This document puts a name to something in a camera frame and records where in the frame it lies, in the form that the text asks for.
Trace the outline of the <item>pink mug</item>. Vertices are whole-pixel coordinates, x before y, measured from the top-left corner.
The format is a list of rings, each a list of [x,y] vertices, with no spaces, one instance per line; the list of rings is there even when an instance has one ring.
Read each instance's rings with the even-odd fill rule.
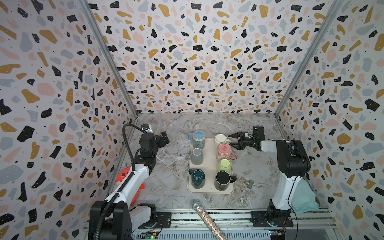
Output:
[[[236,160],[237,158],[238,158],[237,154],[232,150],[230,145],[222,143],[217,147],[218,162],[222,159]]]

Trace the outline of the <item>white mug red inside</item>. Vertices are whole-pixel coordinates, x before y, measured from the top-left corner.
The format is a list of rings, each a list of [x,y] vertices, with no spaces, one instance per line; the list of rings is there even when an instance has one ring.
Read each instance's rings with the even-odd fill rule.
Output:
[[[214,140],[215,140],[215,143],[217,144],[217,146],[219,146],[220,144],[230,144],[232,142],[224,134],[215,135]]]

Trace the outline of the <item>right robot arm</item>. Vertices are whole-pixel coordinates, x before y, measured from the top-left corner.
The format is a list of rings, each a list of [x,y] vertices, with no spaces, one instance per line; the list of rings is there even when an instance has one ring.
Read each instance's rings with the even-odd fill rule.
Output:
[[[268,140],[262,125],[253,126],[251,133],[237,132],[228,135],[237,139],[230,145],[242,151],[252,147],[260,152],[272,153],[277,160],[280,179],[275,195],[270,200],[265,211],[252,211],[251,222],[255,228],[292,227],[291,213],[296,213],[292,207],[295,190],[310,170],[311,164],[299,140]]]

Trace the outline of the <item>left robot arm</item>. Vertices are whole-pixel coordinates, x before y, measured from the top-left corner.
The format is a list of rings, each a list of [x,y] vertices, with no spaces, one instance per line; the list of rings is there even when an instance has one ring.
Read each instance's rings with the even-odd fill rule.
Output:
[[[139,227],[153,228],[158,224],[154,204],[138,204],[130,208],[143,182],[150,176],[158,150],[170,143],[166,132],[160,136],[144,133],[140,138],[140,154],[135,157],[135,168],[103,201],[96,201],[90,210],[89,240],[130,240]]]

